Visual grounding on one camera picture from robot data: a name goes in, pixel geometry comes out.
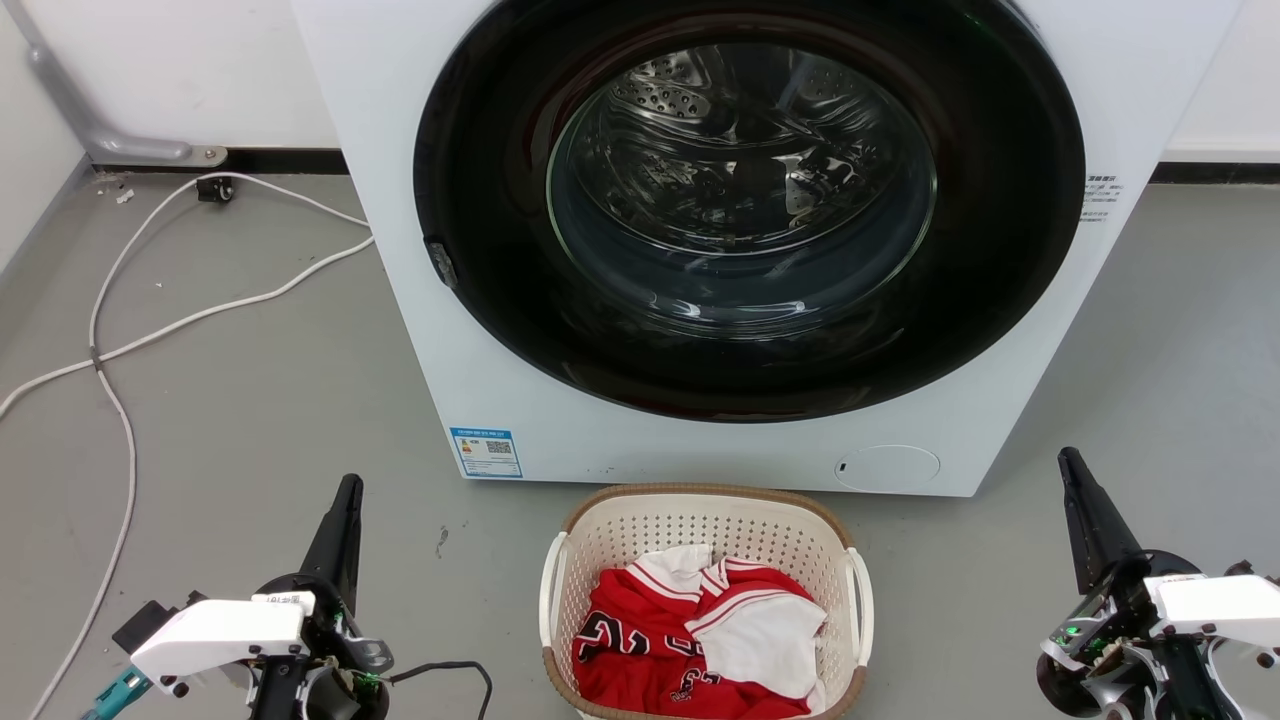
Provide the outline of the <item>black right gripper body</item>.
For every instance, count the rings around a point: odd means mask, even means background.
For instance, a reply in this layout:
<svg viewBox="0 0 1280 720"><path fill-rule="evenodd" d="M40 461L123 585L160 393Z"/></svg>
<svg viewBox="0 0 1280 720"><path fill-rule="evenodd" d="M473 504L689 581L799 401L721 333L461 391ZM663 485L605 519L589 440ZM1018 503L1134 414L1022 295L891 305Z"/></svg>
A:
<svg viewBox="0 0 1280 720"><path fill-rule="evenodd" d="M1189 579L1165 551L1074 559L1082 602L1041 646L1036 679L1059 712L1080 719L1243 719L1215 666L1224 639L1162 620L1149 580Z"/></svg>

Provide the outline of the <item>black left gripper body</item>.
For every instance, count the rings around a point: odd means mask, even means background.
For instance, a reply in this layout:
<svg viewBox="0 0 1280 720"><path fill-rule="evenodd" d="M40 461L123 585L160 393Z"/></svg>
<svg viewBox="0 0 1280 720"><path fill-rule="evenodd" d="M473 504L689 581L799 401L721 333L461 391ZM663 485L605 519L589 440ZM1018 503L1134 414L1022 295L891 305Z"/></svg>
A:
<svg viewBox="0 0 1280 720"><path fill-rule="evenodd" d="M253 651L248 667L251 719L384 719L390 693L381 674L394 656L355 623L358 577L278 577L257 600L306 600L300 641L283 653Z"/></svg>

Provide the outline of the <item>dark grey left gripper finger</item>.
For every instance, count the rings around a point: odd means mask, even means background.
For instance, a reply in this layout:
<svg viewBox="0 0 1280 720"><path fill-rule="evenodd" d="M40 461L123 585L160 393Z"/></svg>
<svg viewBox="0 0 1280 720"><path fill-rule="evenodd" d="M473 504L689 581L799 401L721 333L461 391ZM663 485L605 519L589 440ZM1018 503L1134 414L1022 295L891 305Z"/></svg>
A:
<svg viewBox="0 0 1280 720"><path fill-rule="evenodd" d="M300 568L301 574L325 580L351 612L358 588L362 501L364 479L344 474Z"/></svg>

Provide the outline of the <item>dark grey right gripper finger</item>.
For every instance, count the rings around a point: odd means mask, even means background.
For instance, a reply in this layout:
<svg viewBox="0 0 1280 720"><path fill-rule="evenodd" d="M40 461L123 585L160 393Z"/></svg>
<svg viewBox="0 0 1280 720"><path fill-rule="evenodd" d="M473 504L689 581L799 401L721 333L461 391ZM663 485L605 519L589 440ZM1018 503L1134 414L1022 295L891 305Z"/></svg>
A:
<svg viewBox="0 0 1280 720"><path fill-rule="evenodd" d="M1076 588L1084 596L1102 584L1117 565L1143 557L1146 550L1079 448L1061 448L1057 464Z"/></svg>

